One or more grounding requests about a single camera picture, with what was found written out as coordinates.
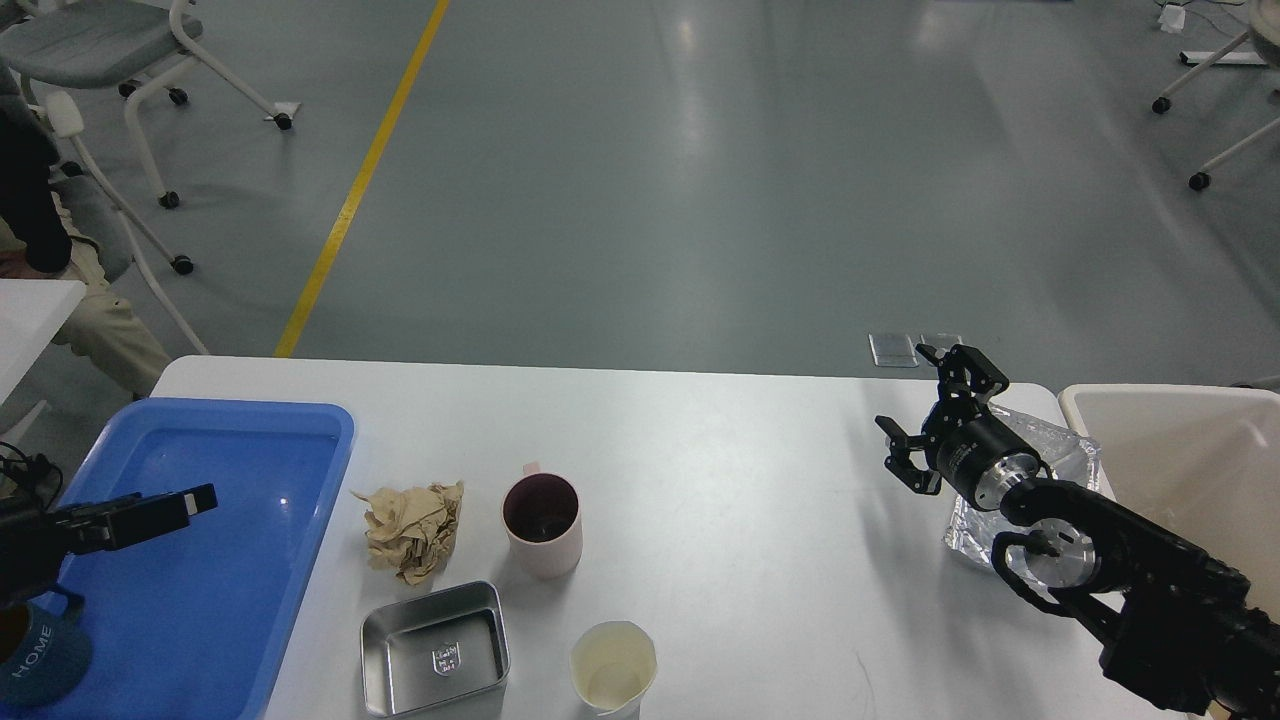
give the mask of chair wheel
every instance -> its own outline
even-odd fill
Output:
[[[186,255],[174,255],[169,266],[173,268],[173,272],[179,275],[189,275],[191,272],[196,269],[196,264],[192,263],[191,258],[187,258]]]

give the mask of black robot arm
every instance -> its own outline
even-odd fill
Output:
[[[68,555],[137,544],[186,528],[192,515],[214,507],[218,496],[211,484],[148,497],[133,493],[52,512],[22,495],[0,500],[0,609],[52,588]]]
[[[938,402],[918,436],[876,418],[888,436],[886,468],[913,492],[946,480],[969,505],[998,510],[1025,532],[996,536],[992,565],[1037,609],[1073,618],[1102,643],[1102,674],[1165,710],[1203,714],[1216,700],[1238,719],[1280,720],[1280,626],[1249,609],[1249,580],[1203,548],[1126,507],[1050,477],[988,401],[1007,378],[977,348],[940,355]],[[911,461],[923,452],[925,469]],[[1009,568],[1021,551],[1048,597]],[[1119,591],[1116,611],[1097,593]]]

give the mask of clear plastic bag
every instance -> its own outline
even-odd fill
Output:
[[[1098,489],[1101,471],[1098,454],[1101,448],[1093,438],[998,405],[992,405],[991,413],[1039,452],[1053,478],[1069,480],[1092,491]],[[1005,530],[1024,532],[1023,528],[1016,528],[1005,520],[998,510],[982,512],[970,507],[964,498],[956,497],[955,507],[951,510],[951,520],[942,536],[942,543],[978,565],[991,569],[991,544],[996,539],[996,534]],[[1010,553],[1009,568],[1032,587],[1044,587],[1027,570],[1020,552]]]

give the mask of logo on metal tray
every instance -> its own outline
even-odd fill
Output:
[[[451,675],[462,666],[462,646],[458,643],[444,643],[431,651],[431,666],[436,675]]]

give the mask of white bin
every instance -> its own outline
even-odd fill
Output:
[[[1059,396],[1102,445],[1121,505],[1203,547],[1280,616],[1280,396],[1261,389],[1082,384]]]

